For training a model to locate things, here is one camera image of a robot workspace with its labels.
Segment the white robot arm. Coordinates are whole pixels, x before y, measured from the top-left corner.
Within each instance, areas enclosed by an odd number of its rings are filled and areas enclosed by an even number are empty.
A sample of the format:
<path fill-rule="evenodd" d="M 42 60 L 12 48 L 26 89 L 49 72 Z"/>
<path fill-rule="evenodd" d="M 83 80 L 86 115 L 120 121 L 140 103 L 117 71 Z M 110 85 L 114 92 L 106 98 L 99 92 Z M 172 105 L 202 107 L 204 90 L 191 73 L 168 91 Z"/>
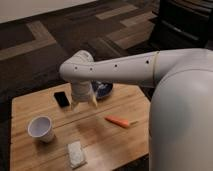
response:
<path fill-rule="evenodd" d="M 151 87 L 149 171 L 213 171 L 213 50 L 160 50 L 96 62 L 80 50 L 60 65 L 76 104 L 91 83 Z"/>

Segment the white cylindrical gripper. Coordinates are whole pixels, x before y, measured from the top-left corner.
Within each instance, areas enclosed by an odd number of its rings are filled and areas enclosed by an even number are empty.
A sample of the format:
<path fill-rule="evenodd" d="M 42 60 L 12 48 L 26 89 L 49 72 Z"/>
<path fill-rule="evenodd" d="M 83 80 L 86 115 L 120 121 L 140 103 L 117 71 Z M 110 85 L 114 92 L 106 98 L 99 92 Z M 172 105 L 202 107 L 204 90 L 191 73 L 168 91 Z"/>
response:
<path fill-rule="evenodd" d="M 74 110 L 77 102 L 89 102 L 92 100 L 94 107 L 98 106 L 96 96 L 93 95 L 93 89 L 90 82 L 77 82 L 71 84 L 71 97 L 75 102 L 71 103 L 71 110 Z"/>

